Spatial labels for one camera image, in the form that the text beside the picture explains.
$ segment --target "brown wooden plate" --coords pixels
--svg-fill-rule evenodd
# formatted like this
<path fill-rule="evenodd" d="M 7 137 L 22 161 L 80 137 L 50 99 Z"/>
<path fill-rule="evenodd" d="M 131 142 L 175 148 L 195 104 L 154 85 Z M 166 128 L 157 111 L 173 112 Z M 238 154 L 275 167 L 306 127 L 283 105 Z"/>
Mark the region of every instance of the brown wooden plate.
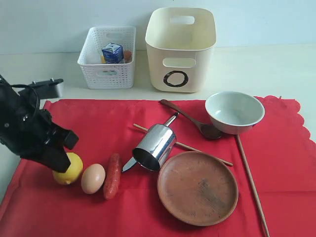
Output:
<path fill-rule="evenodd" d="M 231 171 L 217 158 L 202 152 L 183 152 L 170 158 L 159 172 L 157 188 L 165 208 L 195 226 L 224 221 L 238 200 Z"/>

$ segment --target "table surface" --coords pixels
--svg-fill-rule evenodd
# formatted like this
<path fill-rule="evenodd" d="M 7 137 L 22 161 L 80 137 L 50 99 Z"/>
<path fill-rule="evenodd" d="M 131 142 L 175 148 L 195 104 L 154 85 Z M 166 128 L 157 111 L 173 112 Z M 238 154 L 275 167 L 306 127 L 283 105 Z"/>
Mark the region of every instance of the table surface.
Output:
<path fill-rule="evenodd" d="M 153 88 L 145 51 L 136 53 L 134 86 L 131 89 L 88 89 L 77 64 L 79 53 L 0 55 L 0 73 L 11 84 L 63 78 L 64 99 L 205 100 L 223 90 L 296 99 L 301 103 L 304 126 L 315 141 L 315 55 L 316 44 L 216 48 L 209 79 L 196 93 L 162 92 Z M 5 146 L 0 146 L 0 154 L 1 201 L 20 159 Z"/>

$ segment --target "red tablecloth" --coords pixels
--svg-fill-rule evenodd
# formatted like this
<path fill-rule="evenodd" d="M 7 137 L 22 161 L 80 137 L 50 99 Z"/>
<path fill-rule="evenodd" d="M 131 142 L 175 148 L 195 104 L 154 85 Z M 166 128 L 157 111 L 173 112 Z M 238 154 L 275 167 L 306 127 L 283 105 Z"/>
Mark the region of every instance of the red tablecloth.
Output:
<path fill-rule="evenodd" d="M 270 234 L 315 236 L 316 145 L 297 114 L 300 105 L 273 96 L 259 99 L 266 115 L 241 140 Z M 204 101 L 175 103 L 209 122 Z M 173 114 L 157 101 L 61 100 L 45 107 L 56 123 L 79 136 L 74 152 L 82 158 L 84 168 L 92 163 L 106 166 L 115 152 L 125 163 L 143 137 L 132 124 L 150 127 Z M 261 221 L 235 138 L 225 135 L 206 141 L 182 116 L 171 127 L 178 141 L 234 163 L 230 169 L 238 183 L 239 200 L 224 222 L 194 227 L 177 220 L 158 198 L 158 173 L 140 166 L 122 174 L 117 196 L 104 201 L 102 192 L 86 195 L 80 182 L 60 186 L 48 168 L 22 160 L 0 207 L 0 236 L 261 236 Z M 171 156 L 182 151 L 174 147 Z"/>

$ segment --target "white storage bin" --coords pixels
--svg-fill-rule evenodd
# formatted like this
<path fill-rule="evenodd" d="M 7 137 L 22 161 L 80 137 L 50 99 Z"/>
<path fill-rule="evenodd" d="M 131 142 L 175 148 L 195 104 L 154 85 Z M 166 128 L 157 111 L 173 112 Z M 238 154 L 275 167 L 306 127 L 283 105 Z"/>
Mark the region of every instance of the white storage bin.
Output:
<path fill-rule="evenodd" d="M 78 64 L 90 89 L 125 89 L 134 84 L 136 28 L 92 27 L 84 42 Z M 132 52 L 132 61 L 125 64 L 102 64 L 102 48 L 109 43 Z"/>
<path fill-rule="evenodd" d="M 186 7 L 157 9 L 150 17 L 145 40 L 155 88 L 196 92 L 203 87 L 216 43 L 210 11 Z"/>

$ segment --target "knife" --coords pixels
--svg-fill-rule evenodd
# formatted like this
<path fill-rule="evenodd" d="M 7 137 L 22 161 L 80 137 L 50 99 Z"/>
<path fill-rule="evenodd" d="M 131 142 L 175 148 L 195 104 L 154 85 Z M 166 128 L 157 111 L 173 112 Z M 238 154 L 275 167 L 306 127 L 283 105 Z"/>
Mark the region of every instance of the knife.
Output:
<path fill-rule="evenodd" d="M 169 126 L 177 117 L 178 117 L 179 113 L 176 112 L 174 113 L 165 123 L 165 126 Z M 129 170 L 131 167 L 133 167 L 134 165 L 136 165 L 137 161 L 135 160 L 134 157 L 132 157 L 131 159 L 129 159 L 129 161 L 123 166 L 122 169 L 122 173 L 126 172 L 127 170 Z"/>
<path fill-rule="evenodd" d="M 123 166 L 122 173 L 124 173 L 125 171 L 129 170 L 131 167 L 136 165 L 136 163 L 137 163 L 137 161 L 135 160 L 134 157 L 129 159 L 129 161 Z"/>

